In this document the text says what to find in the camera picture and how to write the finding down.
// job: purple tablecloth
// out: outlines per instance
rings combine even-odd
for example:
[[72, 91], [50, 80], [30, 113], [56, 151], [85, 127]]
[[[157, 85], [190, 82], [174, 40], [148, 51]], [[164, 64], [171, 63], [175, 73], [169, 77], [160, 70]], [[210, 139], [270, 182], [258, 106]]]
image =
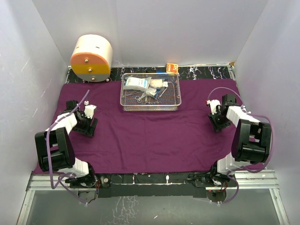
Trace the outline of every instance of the purple tablecloth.
[[[76, 157], [90, 162], [96, 173], [207, 171], [231, 151], [235, 127], [215, 133], [205, 100], [215, 87], [238, 91], [235, 81], [180, 81], [182, 104], [174, 112], [125, 112], [120, 86], [121, 82], [65, 84], [53, 118], [65, 109], [66, 101], [80, 101], [90, 89], [88, 100], [98, 107], [95, 136], [71, 132], [70, 139]], [[217, 90], [211, 98], [221, 101], [228, 92]], [[41, 173], [39, 166], [34, 173]]]

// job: gray wall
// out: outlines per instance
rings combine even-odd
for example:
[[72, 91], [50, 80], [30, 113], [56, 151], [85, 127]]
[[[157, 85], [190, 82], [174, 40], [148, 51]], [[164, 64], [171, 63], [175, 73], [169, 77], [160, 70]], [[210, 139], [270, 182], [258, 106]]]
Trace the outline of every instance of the gray wall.
[[300, 197], [300, 2], [270, 1], [236, 62], [247, 109], [268, 115], [275, 128], [271, 166], [292, 225], [299, 224]]
[[236, 61], [267, 0], [33, 0], [67, 65], [84, 34], [107, 38], [116, 66]]
[[0, 0], [0, 224], [16, 224], [34, 135], [51, 123], [67, 66], [31, 0]]

